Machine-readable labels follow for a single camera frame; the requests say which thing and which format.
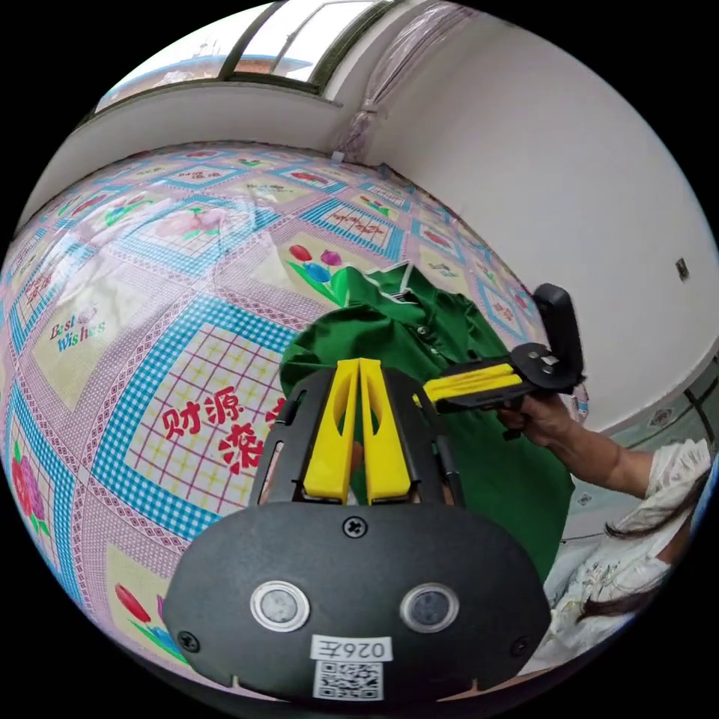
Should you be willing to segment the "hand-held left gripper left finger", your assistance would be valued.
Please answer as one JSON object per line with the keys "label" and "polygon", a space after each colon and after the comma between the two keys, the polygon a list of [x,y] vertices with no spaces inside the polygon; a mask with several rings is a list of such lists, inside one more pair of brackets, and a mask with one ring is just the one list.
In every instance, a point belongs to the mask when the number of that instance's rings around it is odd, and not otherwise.
{"label": "hand-held left gripper left finger", "polygon": [[359,360],[339,361],[319,416],[304,491],[314,500],[345,501],[352,474]]}

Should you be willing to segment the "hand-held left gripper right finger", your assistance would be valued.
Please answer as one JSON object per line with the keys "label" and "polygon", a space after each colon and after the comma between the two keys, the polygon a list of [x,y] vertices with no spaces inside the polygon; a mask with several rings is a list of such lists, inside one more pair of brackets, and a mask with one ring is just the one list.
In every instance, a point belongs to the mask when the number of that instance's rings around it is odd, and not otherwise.
{"label": "hand-held left gripper right finger", "polygon": [[403,421],[419,406],[418,389],[401,372],[359,359],[365,487],[368,503],[403,501],[413,483]]}

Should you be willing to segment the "person's right hand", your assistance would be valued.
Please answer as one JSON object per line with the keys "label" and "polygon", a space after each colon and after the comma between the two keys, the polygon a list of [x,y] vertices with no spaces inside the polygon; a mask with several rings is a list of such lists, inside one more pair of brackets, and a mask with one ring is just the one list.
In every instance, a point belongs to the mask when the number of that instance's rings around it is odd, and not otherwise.
{"label": "person's right hand", "polygon": [[561,446],[576,426],[574,417],[560,395],[525,395],[518,408],[496,410],[508,430],[518,430],[537,446]]}

